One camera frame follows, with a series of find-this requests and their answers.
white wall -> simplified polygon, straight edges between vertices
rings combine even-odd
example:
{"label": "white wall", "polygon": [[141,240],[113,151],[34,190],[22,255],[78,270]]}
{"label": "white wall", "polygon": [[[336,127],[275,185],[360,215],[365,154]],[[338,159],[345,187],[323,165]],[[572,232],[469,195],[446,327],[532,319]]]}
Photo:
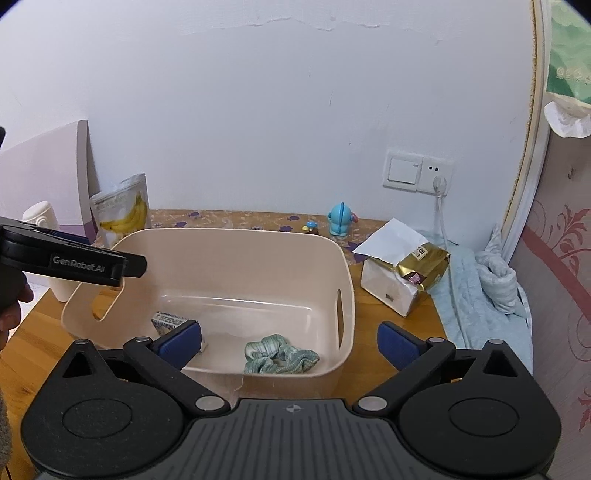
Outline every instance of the white wall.
{"label": "white wall", "polygon": [[154,208],[431,229],[381,186],[397,148],[456,160],[446,225],[481,247],[527,131],[529,0],[22,0],[0,46],[5,146],[88,119],[100,187],[144,171]]}

human hand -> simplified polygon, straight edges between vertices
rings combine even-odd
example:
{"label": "human hand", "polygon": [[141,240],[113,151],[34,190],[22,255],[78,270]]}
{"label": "human hand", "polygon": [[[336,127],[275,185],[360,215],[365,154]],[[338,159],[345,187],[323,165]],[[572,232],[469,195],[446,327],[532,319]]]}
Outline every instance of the human hand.
{"label": "human hand", "polygon": [[[33,291],[28,283],[22,288],[17,300],[25,303],[33,300]],[[0,350],[4,349],[8,342],[8,332],[18,327],[21,323],[21,306],[16,301],[3,312],[0,312]]]}

green scrunchie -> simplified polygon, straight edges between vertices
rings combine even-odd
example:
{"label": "green scrunchie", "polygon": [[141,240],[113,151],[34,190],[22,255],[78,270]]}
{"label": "green scrunchie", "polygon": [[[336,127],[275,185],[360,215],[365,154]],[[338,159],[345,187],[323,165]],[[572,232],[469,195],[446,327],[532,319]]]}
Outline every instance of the green scrunchie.
{"label": "green scrunchie", "polygon": [[246,374],[302,374],[318,363],[313,350],[296,348],[276,333],[244,347]]}

banana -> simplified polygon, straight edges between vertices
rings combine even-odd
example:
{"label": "banana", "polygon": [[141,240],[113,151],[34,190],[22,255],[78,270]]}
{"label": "banana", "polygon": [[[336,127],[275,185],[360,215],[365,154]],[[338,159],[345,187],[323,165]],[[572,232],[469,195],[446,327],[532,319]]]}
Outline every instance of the banana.
{"label": "banana", "polygon": [[141,230],[145,226],[145,220],[148,213],[148,206],[144,202],[141,193],[135,196],[135,203],[132,209],[119,220],[109,220],[101,222],[101,228],[115,233],[133,233]]}

pink wallpaper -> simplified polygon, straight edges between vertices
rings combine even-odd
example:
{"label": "pink wallpaper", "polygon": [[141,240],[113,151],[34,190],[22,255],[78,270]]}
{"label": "pink wallpaper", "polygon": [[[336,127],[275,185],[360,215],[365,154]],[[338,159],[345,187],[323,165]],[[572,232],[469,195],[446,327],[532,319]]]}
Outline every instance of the pink wallpaper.
{"label": "pink wallpaper", "polygon": [[532,310],[534,376],[563,423],[555,480],[591,478],[591,138],[550,138],[511,260]]}

